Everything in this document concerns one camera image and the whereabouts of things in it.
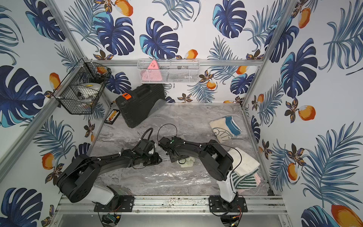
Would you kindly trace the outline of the clear wall-mounted tray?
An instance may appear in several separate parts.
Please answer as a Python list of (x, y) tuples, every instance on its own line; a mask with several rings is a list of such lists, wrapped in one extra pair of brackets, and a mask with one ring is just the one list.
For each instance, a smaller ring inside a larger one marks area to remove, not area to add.
[(137, 69), (140, 72), (140, 80), (141, 71), (146, 70), (153, 60), (158, 63), (163, 80), (150, 84), (195, 83), (199, 81), (199, 59), (139, 59)]

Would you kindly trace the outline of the small black orange box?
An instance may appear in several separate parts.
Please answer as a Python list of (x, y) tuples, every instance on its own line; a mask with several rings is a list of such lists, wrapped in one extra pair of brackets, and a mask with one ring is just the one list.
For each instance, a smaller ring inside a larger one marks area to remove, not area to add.
[(120, 110), (113, 109), (109, 113), (109, 115), (106, 117), (106, 119), (104, 120), (104, 123), (109, 124), (109, 125), (113, 125), (119, 115), (120, 115)]

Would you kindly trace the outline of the aluminium front rail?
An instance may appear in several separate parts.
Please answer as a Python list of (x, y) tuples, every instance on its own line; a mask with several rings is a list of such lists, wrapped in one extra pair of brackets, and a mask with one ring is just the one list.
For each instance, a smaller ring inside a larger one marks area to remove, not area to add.
[(132, 215), (286, 215), (287, 209), (280, 196), (240, 196), (238, 205), (227, 208), (222, 201), (210, 196), (129, 196), (121, 198), (121, 206), (110, 210), (90, 201), (71, 203), (65, 196), (55, 209), (56, 214), (132, 214)]

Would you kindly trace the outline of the clear plastic vacuum bag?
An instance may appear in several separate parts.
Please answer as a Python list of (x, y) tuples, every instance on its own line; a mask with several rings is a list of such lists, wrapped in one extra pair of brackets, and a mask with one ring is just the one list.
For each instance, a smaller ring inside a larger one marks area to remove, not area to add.
[(217, 181), (205, 170), (178, 169), (164, 172), (132, 170), (109, 183), (122, 195), (218, 195)]

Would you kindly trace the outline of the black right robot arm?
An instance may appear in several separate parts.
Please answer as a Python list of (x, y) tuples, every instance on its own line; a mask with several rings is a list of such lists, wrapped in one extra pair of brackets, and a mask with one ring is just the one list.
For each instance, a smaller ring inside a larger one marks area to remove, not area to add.
[(237, 191), (231, 178), (233, 158), (217, 141), (196, 143), (180, 137), (163, 137), (158, 145), (169, 155), (172, 162), (188, 157), (199, 159), (209, 175), (217, 180), (220, 197), (228, 203), (235, 200)]

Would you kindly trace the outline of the cream and teal folded towel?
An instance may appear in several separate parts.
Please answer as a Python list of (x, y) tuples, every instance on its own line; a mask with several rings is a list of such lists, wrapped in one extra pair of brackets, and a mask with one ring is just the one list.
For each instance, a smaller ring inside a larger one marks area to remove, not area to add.
[(219, 143), (228, 141), (241, 134), (241, 128), (235, 123), (232, 116), (225, 116), (209, 123)]

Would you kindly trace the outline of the pink triangle object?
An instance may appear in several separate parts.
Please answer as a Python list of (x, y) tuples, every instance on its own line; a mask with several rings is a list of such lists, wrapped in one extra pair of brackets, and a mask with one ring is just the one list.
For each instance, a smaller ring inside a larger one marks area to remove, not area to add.
[(159, 65), (156, 60), (153, 60), (146, 70), (141, 71), (141, 82), (155, 83), (163, 80)]

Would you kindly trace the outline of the white folded towel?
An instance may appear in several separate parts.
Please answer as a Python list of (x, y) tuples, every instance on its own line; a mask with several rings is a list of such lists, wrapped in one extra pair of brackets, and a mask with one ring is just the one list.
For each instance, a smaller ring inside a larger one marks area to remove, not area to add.
[(233, 158), (233, 172), (238, 176), (246, 176), (258, 170), (260, 163), (239, 148), (231, 148), (228, 152)]

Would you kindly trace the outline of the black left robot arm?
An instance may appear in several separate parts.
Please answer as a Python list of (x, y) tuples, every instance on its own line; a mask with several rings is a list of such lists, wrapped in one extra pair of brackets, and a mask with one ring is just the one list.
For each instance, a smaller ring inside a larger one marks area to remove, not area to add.
[(153, 128), (147, 129), (132, 149), (122, 149), (117, 154), (90, 157), (77, 156), (55, 181), (55, 185), (70, 202), (88, 200), (107, 205), (117, 195), (109, 187), (96, 185), (96, 179), (105, 173), (121, 168), (143, 169), (162, 162), (156, 152), (155, 142), (151, 140)]

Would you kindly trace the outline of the black plastic tool case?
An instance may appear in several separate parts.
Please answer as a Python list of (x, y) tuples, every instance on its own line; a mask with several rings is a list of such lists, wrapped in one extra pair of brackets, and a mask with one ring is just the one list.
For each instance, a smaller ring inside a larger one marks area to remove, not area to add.
[(115, 103), (127, 126), (135, 128), (148, 117), (160, 99), (165, 100), (162, 84), (142, 84), (116, 98)]

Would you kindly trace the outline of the green striped folded towel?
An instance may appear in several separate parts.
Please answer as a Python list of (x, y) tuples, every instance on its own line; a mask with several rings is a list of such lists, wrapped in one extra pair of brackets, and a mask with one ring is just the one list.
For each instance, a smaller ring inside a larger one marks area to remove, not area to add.
[(236, 190), (247, 190), (256, 188), (260, 184), (260, 180), (256, 178), (256, 174), (258, 169), (254, 172), (240, 176), (237, 173), (233, 172), (231, 177), (233, 181), (233, 185)]

